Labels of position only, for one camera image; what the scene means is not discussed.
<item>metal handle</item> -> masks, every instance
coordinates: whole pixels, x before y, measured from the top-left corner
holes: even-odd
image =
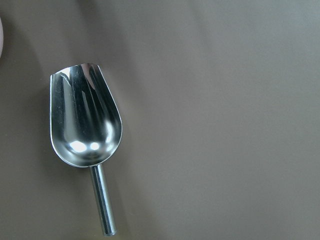
[[[91,166],[90,170],[103,234],[105,236],[115,235],[117,229],[108,196],[104,170],[101,164],[98,166]]]

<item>shiny metal surface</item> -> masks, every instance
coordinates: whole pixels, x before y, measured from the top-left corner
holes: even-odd
[[[114,235],[107,185],[98,165],[118,148],[122,122],[98,65],[75,65],[51,75],[50,134],[64,162],[90,167],[103,233]]]

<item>metal scoop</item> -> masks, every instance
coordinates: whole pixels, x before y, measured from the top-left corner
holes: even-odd
[[[90,168],[103,233],[116,234],[101,163],[118,148],[122,122],[98,65],[84,63],[51,75],[50,130],[64,162]]]

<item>gray surface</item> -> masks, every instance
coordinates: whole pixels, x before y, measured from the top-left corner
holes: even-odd
[[[114,240],[320,239],[320,3],[0,2],[0,239],[102,240],[49,138],[49,76],[101,65],[123,118]]]

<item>silver scoop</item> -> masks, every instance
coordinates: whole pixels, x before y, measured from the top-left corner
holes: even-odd
[[[118,148],[122,122],[98,65],[84,63],[51,75],[50,131],[64,162],[90,168],[103,234],[116,234],[101,163]]]

